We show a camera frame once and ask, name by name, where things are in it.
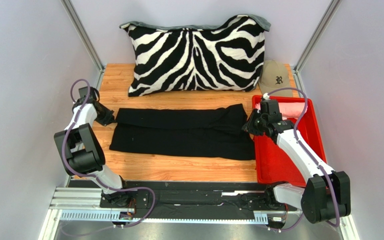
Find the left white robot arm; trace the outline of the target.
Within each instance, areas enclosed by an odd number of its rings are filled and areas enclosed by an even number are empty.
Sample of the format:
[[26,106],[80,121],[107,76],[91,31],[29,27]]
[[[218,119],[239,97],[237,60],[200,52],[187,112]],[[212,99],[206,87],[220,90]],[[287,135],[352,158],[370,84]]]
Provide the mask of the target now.
[[63,167],[70,176],[75,175],[70,168],[86,175],[102,189],[101,196],[108,202],[120,201],[126,194],[117,190],[125,187],[125,181],[106,166],[104,151],[92,130],[95,121],[102,126],[114,123],[114,111],[99,102],[100,94],[94,87],[82,87],[78,93],[69,123],[73,128],[68,137],[65,137],[68,127],[53,137],[60,158],[66,160],[62,161]]

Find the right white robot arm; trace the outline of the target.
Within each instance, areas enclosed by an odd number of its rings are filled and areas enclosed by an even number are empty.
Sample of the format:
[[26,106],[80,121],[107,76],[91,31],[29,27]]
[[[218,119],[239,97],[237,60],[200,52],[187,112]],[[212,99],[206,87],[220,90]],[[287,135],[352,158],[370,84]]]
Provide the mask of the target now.
[[351,213],[351,181],[344,171],[330,167],[309,146],[298,130],[299,122],[283,119],[276,99],[261,99],[242,130],[263,136],[287,155],[306,181],[304,187],[282,180],[270,184],[271,197],[302,211],[312,224],[326,222],[333,227]]

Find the black t-shirt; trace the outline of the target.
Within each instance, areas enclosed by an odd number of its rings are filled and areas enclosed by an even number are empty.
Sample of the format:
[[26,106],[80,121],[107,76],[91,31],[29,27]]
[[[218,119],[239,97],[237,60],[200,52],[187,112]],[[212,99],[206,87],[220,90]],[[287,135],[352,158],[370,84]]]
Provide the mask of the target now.
[[243,131],[242,104],[217,109],[120,108],[111,151],[176,157],[255,159],[254,142]]

